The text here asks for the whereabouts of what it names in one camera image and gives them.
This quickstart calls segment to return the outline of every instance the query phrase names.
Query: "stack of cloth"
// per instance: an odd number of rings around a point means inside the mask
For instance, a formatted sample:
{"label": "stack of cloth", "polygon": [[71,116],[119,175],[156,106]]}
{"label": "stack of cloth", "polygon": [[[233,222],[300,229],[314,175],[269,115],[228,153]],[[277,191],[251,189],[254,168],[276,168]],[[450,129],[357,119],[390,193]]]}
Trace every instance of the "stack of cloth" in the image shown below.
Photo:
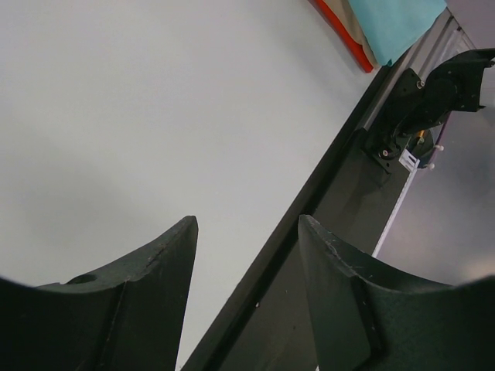
{"label": "stack of cloth", "polygon": [[433,24],[445,0],[314,0],[367,73],[391,66]]}

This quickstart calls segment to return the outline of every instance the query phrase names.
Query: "beige cloth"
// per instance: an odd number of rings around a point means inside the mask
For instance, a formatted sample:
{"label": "beige cloth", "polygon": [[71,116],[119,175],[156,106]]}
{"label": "beige cloth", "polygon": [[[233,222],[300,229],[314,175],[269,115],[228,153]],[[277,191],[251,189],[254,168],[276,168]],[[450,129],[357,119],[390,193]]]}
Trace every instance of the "beige cloth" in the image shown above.
{"label": "beige cloth", "polygon": [[370,48],[370,44],[363,33],[353,9],[350,7],[349,0],[323,0],[328,7],[332,10],[333,14],[340,20],[343,26],[346,28],[352,39],[362,45],[364,54],[373,65],[373,67],[379,67],[377,59],[374,57],[373,50]]}

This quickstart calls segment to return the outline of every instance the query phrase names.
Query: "white tabletop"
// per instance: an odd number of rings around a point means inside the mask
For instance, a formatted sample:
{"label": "white tabletop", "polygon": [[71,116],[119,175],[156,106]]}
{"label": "white tabletop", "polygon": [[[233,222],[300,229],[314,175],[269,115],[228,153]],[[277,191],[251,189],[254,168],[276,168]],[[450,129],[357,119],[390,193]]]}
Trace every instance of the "white tabletop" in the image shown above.
{"label": "white tabletop", "polygon": [[306,0],[3,0],[0,35],[0,274],[196,215],[183,365],[373,76]]}

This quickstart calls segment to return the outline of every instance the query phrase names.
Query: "teal cloth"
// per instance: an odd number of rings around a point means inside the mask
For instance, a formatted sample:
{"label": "teal cloth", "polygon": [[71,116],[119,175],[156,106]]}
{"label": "teal cloth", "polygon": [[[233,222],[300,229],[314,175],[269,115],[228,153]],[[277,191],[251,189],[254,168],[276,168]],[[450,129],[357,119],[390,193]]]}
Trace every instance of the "teal cloth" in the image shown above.
{"label": "teal cloth", "polygon": [[398,60],[446,8],[445,0],[349,0],[349,3],[382,66]]}

